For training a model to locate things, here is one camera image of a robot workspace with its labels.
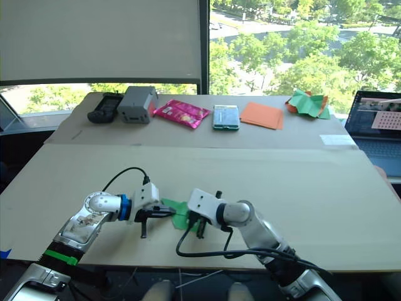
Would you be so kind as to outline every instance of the blue ring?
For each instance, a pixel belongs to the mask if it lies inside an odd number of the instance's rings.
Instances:
[[[127,215],[127,208],[130,205],[130,200],[127,199],[125,194],[121,194],[121,213],[118,218],[120,221],[125,221],[125,217]]]

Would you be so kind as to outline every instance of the orange folder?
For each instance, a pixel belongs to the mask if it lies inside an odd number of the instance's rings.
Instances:
[[[283,110],[261,105],[260,103],[249,102],[239,118],[241,122],[247,124],[259,125],[274,130],[283,129]]]

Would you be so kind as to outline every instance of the green cloth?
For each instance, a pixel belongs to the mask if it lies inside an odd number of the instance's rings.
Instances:
[[[323,95],[309,96],[305,92],[297,90],[291,97],[289,104],[296,107],[299,114],[308,114],[312,117],[330,119],[330,113],[327,105],[323,109],[323,112],[318,116],[322,101]]]
[[[186,230],[188,228],[188,215],[189,210],[187,202],[176,202],[171,199],[162,199],[162,204],[174,208],[175,214],[172,216],[174,228],[180,230]],[[199,222],[197,221],[192,227],[191,231],[196,232],[198,230]]]

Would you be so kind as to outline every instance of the green tape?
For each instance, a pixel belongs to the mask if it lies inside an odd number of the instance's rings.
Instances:
[[[168,207],[175,209],[175,214],[171,217],[174,228],[180,230],[186,230],[188,228],[188,215],[189,210],[187,202],[176,202],[171,199],[162,199],[162,203]],[[191,231],[196,232],[198,230],[199,222],[192,227]]]
[[[45,255],[57,258],[59,260],[63,260],[65,262],[67,262],[67,265],[77,265],[78,264],[78,259],[76,259],[75,257],[69,257],[63,254],[60,254],[56,251],[53,250],[46,250],[44,251]]]

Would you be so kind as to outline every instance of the black cable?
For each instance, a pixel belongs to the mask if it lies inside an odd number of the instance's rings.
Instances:
[[[224,245],[223,251],[227,251],[228,244],[230,243],[231,236],[232,236],[232,234],[233,234],[233,232],[234,232],[234,231],[232,230],[232,228],[230,228],[230,227],[227,227],[227,230],[228,230],[228,232],[229,232],[230,234],[228,234],[228,237],[227,237],[227,240],[226,240],[226,244]],[[234,258],[237,258],[237,257],[240,257],[240,255],[224,255],[224,258],[226,258],[226,259],[234,259]]]
[[[112,183],[116,178],[118,178],[118,177],[119,177],[121,174],[123,174],[124,172],[130,171],[131,169],[136,169],[136,170],[141,171],[141,172],[143,173],[143,183],[142,183],[143,185],[145,185],[145,184],[147,184],[147,183],[150,182],[150,179],[149,179],[148,175],[146,174],[146,172],[145,172],[142,168],[140,168],[140,167],[128,167],[128,168],[124,169],[123,171],[120,171],[118,174],[116,174],[116,175],[113,177],[113,179],[111,179],[111,180],[107,183],[107,185],[102,189],[102,191],[106,191],[106,189],[111,185],[111,183]]]
[[[224,256],[224,255],[231,255],[232,258],[237,258],[243,255],[247,254],[252,254],[252,255],[257,255],[257,256],[263,256],[263,257],[271,257],[279,260],[284,260],[284,261],[291,261],[294,263],[297,263],[299,265],[304,266],[305,268],[309,268],[311,270],[316,270],[319,272],[327,272],[325,269],[320,268],[306,260],[302,260],[297,258],[294,255],[278,251],[275,249],[270,249],[270,248],[255,248],[253,249],[248,249],[248,250],[229,250],[229,251],[212,251],[212,252],[200,252],[200,253],[183,253],[180,251],[180,247],[182,242],[184,241],[185,237],[188,235],[192,225],[190,225],[185,233],[182,235],[181,239],[179,240],[177,247],[175,248],[175,252],[182,257],[210,257],[210,256]]]

